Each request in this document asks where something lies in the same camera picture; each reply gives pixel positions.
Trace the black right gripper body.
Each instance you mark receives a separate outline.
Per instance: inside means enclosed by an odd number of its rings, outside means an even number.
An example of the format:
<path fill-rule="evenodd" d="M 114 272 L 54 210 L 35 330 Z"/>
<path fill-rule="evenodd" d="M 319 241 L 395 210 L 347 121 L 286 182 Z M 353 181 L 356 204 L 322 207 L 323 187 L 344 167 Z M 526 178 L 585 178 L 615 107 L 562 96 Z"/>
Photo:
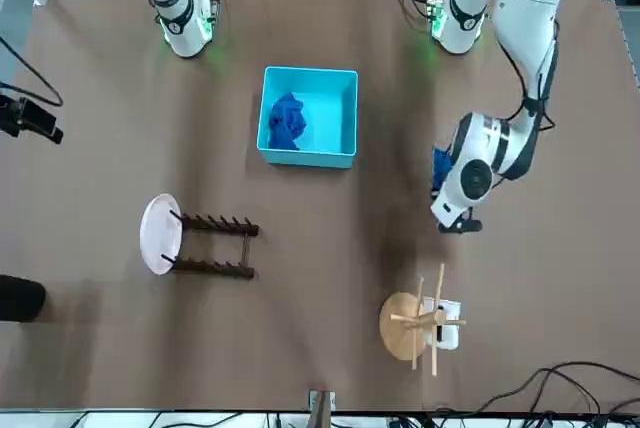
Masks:
<path fill-rule="evenodd" d="M 1 131 L 13 138 L 17 138 L 21 132 L 21 111 L 23 99 L 1 95 L 0 126 Z"/>

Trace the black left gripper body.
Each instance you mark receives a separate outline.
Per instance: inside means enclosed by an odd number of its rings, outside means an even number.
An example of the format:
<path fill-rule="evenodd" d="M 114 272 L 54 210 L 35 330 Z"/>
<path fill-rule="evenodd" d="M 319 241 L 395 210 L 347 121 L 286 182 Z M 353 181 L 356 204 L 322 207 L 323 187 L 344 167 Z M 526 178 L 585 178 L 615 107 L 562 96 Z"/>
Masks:
<path fill-rule="evenodd" d="M 483 223 L 479 219 L 474 218 L 457 218 L 455 222 L 447 227 L 443 223 L 437 224 L 438 230 L 442 234 L 457 234 L 462 235 L 465 233 L 480 232 L 483 228 Z"/>

